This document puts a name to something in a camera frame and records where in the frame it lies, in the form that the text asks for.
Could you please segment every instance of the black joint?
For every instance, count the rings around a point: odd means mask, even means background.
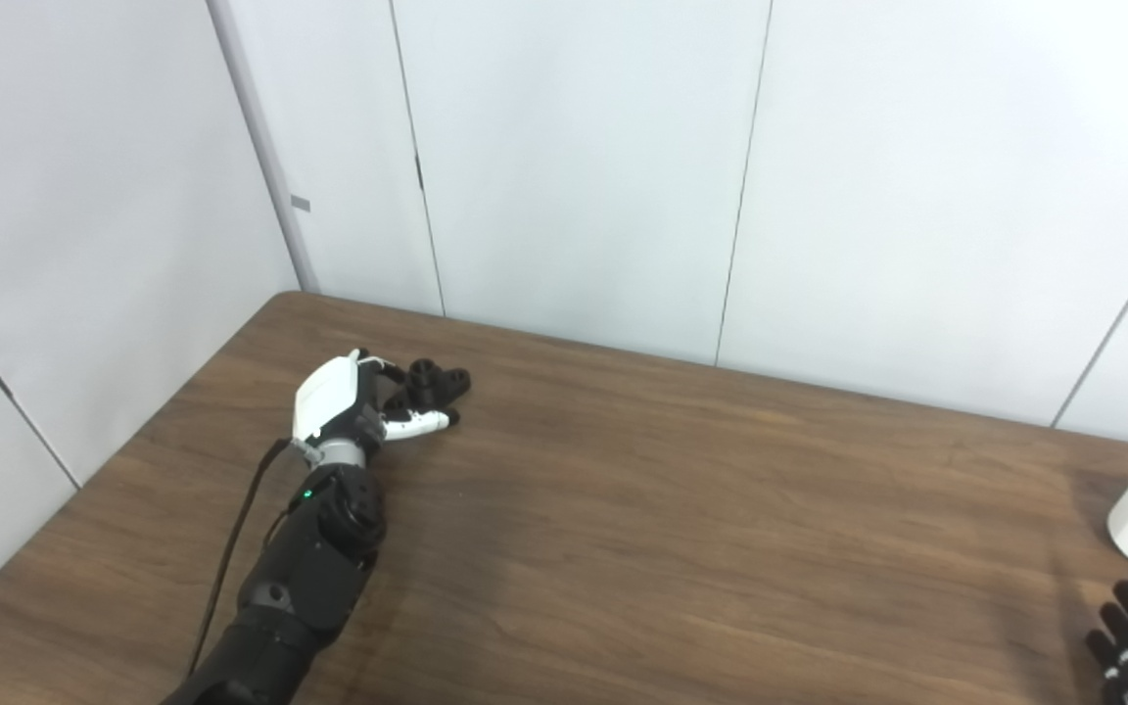
[[[432,360],[420,359],[407,368],[407,381],[403,389],[386,400],[382,409],[395,412],[413,409],[417,412],[447,411],[459,397],[473,387],[469,371],[464,369],[443,370]],[[456,423],[458,417],[452,418]]]

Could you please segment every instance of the white robotic finger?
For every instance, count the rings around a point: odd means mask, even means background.
[[[416,438],[453,426],[460,421],[457,412],[408,412],[408,420],[386,421],[386,441],[402,441],[404,438]]]

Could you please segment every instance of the black cable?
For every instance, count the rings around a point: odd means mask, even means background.
[[[264,452],[264,459],[259,460],[259,467],[255,469],[255,477],[250,478],[250,486],[247,487],[246,500],[241,501],[241,509],[238,510],[238,518],[233,520],[233,528],[229,531],[229,539],[224,544],[224,553],[220,555],[220,564],[215,567],[215,582],[211,584],[211,594],[206,598],[206,610],[203,613],[203,620],[197,626],[197,638],[194,642],[194,652],[190,656],[190,668],[185,670],[187,677],[194,675],[197,668],[197,658],[203,653],[203,642],[206,642],[206,629],[211,628],[212,616],[215,615],[215,602],[220,598],[220,585],[224,584],[224,573],[229,570],[229,558],[233,557],[233,546],[238,544],[238,535],[241,526],[247,521],[247,513],[250,512],[250,504],[255,501],[256,491],[259,490],[259,481],[268,470],[273,460],[281,456],[281,451],[290,447],[290,439],[277,438],[272,448]]]
[[[277,514],[277,518],[273,519],[272,526],[268,527],[268,532],[265,532],[264,535],[264,543],[259,545],[259,553],[264,553],[264,550],[268,549],[268,544],[272,540],[272,537],[276,535],[277,527],[281,526],[282,519],[285,519],[289,515],[290,509],[283,509],[282,512]]]

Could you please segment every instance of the wood grain surface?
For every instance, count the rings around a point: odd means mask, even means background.
[[[376,458],[385,553],[299,704],[1096,702],[1128,444],[289,293],[0,572],[0,704],[179,682],[256,460],[354,346],[474,390]]]

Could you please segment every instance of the robotic forearm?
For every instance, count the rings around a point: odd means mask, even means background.
[[[377,376],[407,388],[379,405]],[[456,424],[456,412],[433,406],[468,388],[462,370],[442,379],[422,360],[408,376],[361,350],[326,362],[301,385],[292,442],[310,473],[238,590],[232,624],[161,705],[293,699],[317,653],[342,633],[386,535],[384,494],[368,459],[387,441]],[[422,397],[425,404],[412,407]]]

